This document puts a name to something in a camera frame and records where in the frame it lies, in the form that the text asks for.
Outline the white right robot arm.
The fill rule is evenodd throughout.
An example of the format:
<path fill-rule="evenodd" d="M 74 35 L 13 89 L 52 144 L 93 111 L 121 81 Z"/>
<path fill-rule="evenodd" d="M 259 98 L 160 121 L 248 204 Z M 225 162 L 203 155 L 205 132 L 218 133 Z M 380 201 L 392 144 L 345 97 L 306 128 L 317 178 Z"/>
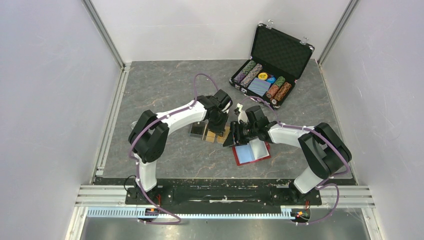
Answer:
<path fill-rule="evenodd" d="M 308 166 L 288 191 L 289 199 L 295 204 L 302 204 L 313 188 L 334 176 L 342 167 L 349 167 L 352 160 L 350 150 L 325 122 L 316 126 L 295 126 L 269 121 L 258 105 L 243 110 L 242 105 L 238 104 L 235 112 L 238 120 L 230 123 L 224 147 L 246 145 L 258 139 L 302 150 Z"/>

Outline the yellow dealer button chip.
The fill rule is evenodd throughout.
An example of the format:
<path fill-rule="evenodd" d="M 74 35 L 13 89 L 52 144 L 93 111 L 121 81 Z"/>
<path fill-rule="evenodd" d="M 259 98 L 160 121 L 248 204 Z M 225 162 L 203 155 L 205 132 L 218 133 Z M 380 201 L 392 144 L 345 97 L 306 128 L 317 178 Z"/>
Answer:
<path fill-rule="evenodd" d="M 263 81 L 266 81 L 267 79 L 268 79 L 268 74 L 266 73 L 266 72 L 261 72 L 261 73 L 259 73 L 258 74 L 258 78 L 260 79 L 260 80 L 263 80 Z"/>

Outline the clear acrylic card tray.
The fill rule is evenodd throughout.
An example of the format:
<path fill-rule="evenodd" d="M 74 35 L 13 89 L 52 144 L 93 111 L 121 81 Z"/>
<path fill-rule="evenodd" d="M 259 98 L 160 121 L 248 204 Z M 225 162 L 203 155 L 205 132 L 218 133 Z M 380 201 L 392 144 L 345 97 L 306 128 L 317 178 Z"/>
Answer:
<path fill-rule="evenodd" d="M 230 132 L 230 124 L 227 122 L 224 127 L 223 135 L 218 135 L 210 130 L 207 121 L 197 121 L 189 126 L 188 135 L 191 138 L 201 140 L 207 143 L 223 145 Z"/>

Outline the blue playing card deck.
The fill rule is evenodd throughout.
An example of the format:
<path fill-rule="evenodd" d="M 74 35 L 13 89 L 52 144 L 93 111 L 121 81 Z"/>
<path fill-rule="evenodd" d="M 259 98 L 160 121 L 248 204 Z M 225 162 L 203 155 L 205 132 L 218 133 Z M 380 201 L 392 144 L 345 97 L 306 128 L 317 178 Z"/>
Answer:
<path fill-rule="evenodd" d="M 253 92 L 254 94 L 262 97 L 263 95 L 266 94 L 266 92 L 269 90 L 271 85 L 272 84 L 270 82 L 267 82 L 266 80 L 262 80 L 255 77 L 251 81 L 251 83 L 248 85 L 247 89 Z"/>

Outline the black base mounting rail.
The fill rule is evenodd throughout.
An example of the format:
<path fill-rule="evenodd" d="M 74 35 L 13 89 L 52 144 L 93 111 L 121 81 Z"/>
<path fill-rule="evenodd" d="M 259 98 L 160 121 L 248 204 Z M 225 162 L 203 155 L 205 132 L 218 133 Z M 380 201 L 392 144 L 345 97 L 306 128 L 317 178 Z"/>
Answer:
<path fill-rule="evenodd" d="M 103 178 L 96 186 L 117 186 L 124 191 L 125 205 L 152 200 L 174 214 L 276 214 L 281 206 L 301 209 L 322 205 L 318 190 L 296 193 L 292 179 L 160 178 L 144 196 L 135 177 Z"/>

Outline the black VIP card stack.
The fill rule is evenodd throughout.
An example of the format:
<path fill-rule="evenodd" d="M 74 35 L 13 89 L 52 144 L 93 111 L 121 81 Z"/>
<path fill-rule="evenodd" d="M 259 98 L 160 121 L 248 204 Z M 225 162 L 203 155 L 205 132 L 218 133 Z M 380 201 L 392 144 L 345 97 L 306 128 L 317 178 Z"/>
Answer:
<path fill-rule="evenodd" d="M 206 129 L 206 123 L 204 121 L 194 122 L 191 125 L 189 136 L 193 138 L 201 139 L 204 136 L 205 129 Z"/>

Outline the gold card stack middle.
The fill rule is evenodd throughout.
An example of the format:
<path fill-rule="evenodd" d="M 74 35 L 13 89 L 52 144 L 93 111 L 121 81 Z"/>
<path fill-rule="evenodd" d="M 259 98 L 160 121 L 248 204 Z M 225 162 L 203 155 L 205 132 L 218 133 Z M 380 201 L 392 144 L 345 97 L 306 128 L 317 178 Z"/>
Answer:
<path fill-rule="evenodd" d="M 204 140 L 208 143 L 214 143 L 216 141 L 216 137 L 217 135 L 214 132 L 208 130 L 204 136 Z"/>

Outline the gold VIP card stack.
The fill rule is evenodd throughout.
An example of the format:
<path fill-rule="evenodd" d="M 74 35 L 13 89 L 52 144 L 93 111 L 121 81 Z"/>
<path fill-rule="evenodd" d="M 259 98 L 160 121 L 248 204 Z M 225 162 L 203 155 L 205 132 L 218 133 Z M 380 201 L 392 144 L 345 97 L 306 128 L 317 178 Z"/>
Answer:
<path fill-rule="evenodd" d="M 218 144 L 223 144 L 225 140 L 228 138 L 229 132 L 230 132 L 230 126 L 226 125 L 224 127 L 224 132 L 222 133 L 222 135 L 217 135 L 216 142 Z"/>

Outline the black poker chip case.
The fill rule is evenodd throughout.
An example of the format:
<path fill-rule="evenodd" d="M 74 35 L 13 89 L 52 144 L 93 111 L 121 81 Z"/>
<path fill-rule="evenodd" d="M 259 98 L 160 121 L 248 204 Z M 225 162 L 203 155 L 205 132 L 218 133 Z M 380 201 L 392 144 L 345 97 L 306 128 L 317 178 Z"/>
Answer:
<path fill-rule="evenodd" d="M 248 60 L 229 79 L 229 84 L 246 96 L 259 97 L 279 109 L 302 76 L 315 47 L 273 28 L 273 21 L 256 27 Z M 263 96 L 248 90 L 258 74 L 268 74 L 269 90 Z"/>

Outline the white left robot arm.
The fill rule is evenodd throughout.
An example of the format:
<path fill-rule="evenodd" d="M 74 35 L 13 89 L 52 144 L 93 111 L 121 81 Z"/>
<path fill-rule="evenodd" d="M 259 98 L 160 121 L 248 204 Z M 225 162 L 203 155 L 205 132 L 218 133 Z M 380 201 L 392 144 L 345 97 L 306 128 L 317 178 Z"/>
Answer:
<path fill-rule="evenodd" d="M 129 157 L 136 161 L 138 197 L 145 204 L 157 198 L 157 159 L 163 154 L 168 136 L 187 125 L 207 121 L 211 132 L 222 137 L 229 118 L 232 99 L 223 90 L 214 95 L 200 95 L 173 110 L 154 113 L 144 111 L 128 136 Z"/>

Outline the red leather card holder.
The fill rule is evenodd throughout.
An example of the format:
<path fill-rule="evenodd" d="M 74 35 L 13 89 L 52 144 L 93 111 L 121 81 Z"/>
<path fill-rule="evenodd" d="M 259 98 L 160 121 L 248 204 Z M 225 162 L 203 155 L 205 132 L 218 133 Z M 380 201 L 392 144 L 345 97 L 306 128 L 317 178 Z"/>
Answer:
<path fill-rule="evenodd" d="M 259 140 L 258 138 L 251 140 L 246 145 L 232 147 L 232 152 L 237 166 L 243 166 L 270 159 L 271 154 L 269 150 L 269 144 Z"/>

